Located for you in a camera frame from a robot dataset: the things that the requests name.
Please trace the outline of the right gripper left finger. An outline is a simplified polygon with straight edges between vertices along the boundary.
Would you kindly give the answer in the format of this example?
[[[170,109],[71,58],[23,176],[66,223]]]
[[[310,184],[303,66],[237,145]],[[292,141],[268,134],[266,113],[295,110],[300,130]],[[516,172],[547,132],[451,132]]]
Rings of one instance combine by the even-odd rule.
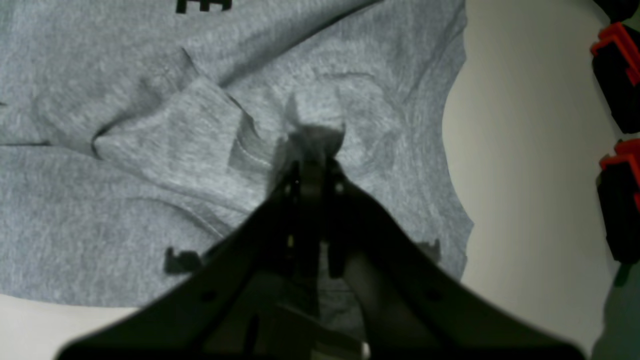
[[[274,360],[282,290],[317,305],[321,167],[295,162],[199,269],[150,305],[65,346],[60,360]]]

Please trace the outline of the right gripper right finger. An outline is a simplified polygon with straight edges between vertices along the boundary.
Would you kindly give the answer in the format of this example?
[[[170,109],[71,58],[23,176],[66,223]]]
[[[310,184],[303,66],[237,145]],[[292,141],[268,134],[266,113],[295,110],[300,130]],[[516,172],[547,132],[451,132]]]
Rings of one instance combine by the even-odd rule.
[[[329,275],[354,292],[373,360],[585,358],[439,269],[334,159],[325,164],[322,201]]]

